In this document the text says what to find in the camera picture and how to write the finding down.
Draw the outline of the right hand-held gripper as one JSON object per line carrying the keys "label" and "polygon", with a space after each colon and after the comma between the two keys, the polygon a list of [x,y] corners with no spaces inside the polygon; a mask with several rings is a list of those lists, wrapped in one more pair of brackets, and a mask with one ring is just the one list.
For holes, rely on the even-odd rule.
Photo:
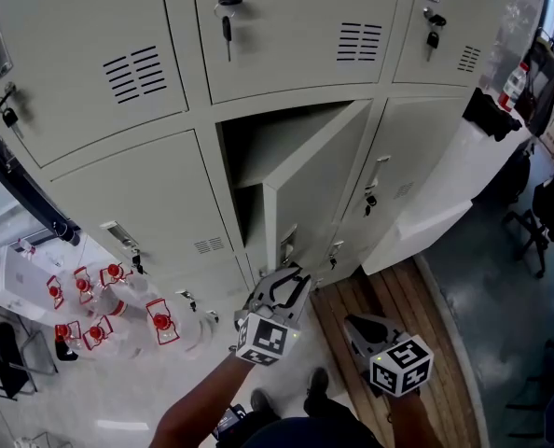
{"label": "right hand-held gripper", "polygon": [[375,397],[399,398],[430,379],[434,353],[418,336],[377,315],[348,315],[343,329],[360,376]]}

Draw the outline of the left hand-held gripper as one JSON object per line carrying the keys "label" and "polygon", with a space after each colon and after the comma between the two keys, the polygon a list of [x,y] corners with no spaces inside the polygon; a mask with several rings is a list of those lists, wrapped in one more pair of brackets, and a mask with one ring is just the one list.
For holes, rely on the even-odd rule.
{"label": "left hand-held gripper", "polygon": [[289,354],[300,338],[299,323],[312,277],[294,265],[265,276],[234,313],[235,355],[270,366]]}

